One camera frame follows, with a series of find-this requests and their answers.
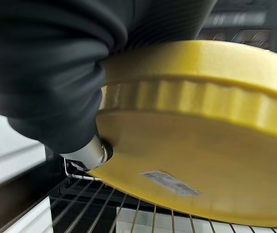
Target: label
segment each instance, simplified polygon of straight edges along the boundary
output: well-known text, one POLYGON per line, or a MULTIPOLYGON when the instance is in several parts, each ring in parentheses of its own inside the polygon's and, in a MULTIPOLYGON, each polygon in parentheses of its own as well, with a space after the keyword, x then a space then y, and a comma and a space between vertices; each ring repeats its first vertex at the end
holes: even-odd
POLYGON ((177 178, 169 175, 168 173, 162 171, 149 171, 141 173, 141 176, 146 177, 147 179, 165 187, 172 192, 181 195, 181 196, 199 196, 200 192, 189 187, 184 182, 181 182, 177 178))

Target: yellow container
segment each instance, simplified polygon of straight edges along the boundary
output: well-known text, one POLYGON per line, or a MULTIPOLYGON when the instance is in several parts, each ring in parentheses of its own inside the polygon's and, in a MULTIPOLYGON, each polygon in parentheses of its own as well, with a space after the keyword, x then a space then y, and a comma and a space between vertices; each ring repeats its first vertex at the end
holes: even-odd
POLYGON ((104 66, 97 123, 114 155, 93 176, 180 212, 277 227, 277 54, 185 41, 104 66))

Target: metal wire shelf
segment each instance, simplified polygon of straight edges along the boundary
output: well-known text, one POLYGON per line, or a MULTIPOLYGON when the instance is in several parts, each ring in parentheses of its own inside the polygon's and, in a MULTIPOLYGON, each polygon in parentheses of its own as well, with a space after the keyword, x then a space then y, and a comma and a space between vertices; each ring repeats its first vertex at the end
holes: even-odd
MULTIPOLYGON (((210 230, 207 232, 220 233, 215 228, 215 224, 220 223, 211 219, 185 215, 173 210, 164 209, 159 206, 146 203, 142 200, 126 195, 114 188, 111 188, 99 180, 80 175, 69 175, 57 188, 50 193, 52 224, 55 233, 120 233, 116 231, 116 223, 124 208, 135 210, 131 228, 127 233, 137 232, 135 225, 140 211, 152 213, 151 230, 154 233, 156 228, 157 214, 171 216, 171 231, 177 231, 176 217, 184 217, 189 221, 190 233, 206 233, 196 229, 195 220, 204 220, 209 223, 210 230)), ((233 233, 237 225, 226 224, 233 233)), ((257 227, 247 226, 252 233, 257 233, 257 227)), ((261 228, 267 232, 277 233, 277 228, 261 228)))

